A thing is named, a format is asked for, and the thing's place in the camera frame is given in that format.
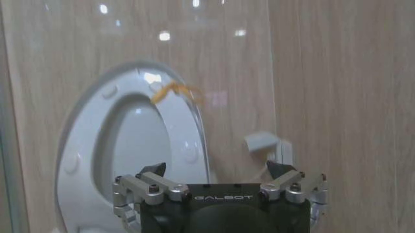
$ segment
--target wood grain wall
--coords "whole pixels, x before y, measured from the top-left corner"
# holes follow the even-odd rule
[[[108,13],[100,12],[100,5]],[[31,233],[57,226],[54,169],[65,117],[113,66],[165,63],[201,88],[208,153],[218,181],[264,165],[242,137],[274,131],[266,0],[1,0],[22,176]],[[170,40],[158,33],[169,31]],[[234,32],[244,30],[244,36]]]
[[[320,232],[415,228],[415,2],[269,0],[276,131],[329,179]]]
[[[317,230],[413,231],[412,0],[201,0],[197,9],[190,0],[0,3],[30,232],[57,226],[53,174],[70,108],[102,72],[138,58],[202,89],[221,182],[257,172],[242,136],[276,128],[300,169],[328,174]]]

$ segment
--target silver metal bracket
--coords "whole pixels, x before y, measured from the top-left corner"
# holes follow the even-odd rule
[[[328,184],[325,175],[305,177],[285,188],[285,198],[292,203],[310,202],[309,224],[313,227],[324,214],[328,205]]]
[[[148,205],[158,205],[164,202],[165,194],[172,201],[190,199],[185,184],[174,183],[152,172],[145,172],[136,177],[130,175],[117,177],[112,190],[113,213],[121,218],[128,233],[141,233],[136,213],[140,212],[142,201]]]
[[[261,183],[260,193],[265,198],[265,200],[268,201],[277,200],[281,191],[285,190],[285,187],[289,186],[292,183],[297,182],[300,179],[301,173],[294,170],[290,170],[269,183]]]
[[[265,201],[274,201],[285,191],[285,199],[290,203],[300,204],[309,200],[310,217],[309,224],[313,227],[324,214],[328,205],[328,185],[325,175],[306,176],[294,170],[288,171],[272,182],[260,185],[260,196]]]

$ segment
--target beige wall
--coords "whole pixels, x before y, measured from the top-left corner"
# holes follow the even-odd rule
[[[276,129],[329,179],[325,233],[415,228],[415,2],[269,0]]]
[[[412,232],[413,1],[201,0],[197,9],[192,0],[0,1],[33,233],[57,225],[53,174],[70,108],[101,73],[138,58],[202,89],[221,182],[257,172],[242,136],[276,128],[300,169],[328,174],[318,230]]]
[[[33,233],[55,227],[53,174],[65,116],[97,76],[124,62],[160,61],[204,91],[218,180],[236,182],[260,170],[262,160],[242,150],[242,136],[274,131],[268,3],[200,2],[194,9],[192,0],[1,0]],[[168,42],[158,41],[162,30]]]

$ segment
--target toilet seat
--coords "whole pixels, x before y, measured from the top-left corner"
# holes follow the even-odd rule
[[[166,162],[165,177],[208,183],[208,160],[197,108],[172,92],[149,98],[177,75],[153,63],[110,71],[75,107],[61,138],[55,195],[67,233],[124,232],[113,215],[117,175]]]

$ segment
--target yellow object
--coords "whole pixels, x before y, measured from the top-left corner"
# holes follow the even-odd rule
[[[196,87],[177,84],[174,81],[172,81],[165,87],[162,87],[162,89],[152,96],[150,103],[158,103],[164,99],[169,91],[173,91],[176,95],[181,93],[194,103],[202,103],[202,98],[194,99],[190,94],[192,92],[197,93],[197,95],[201,97],[201,91]]]

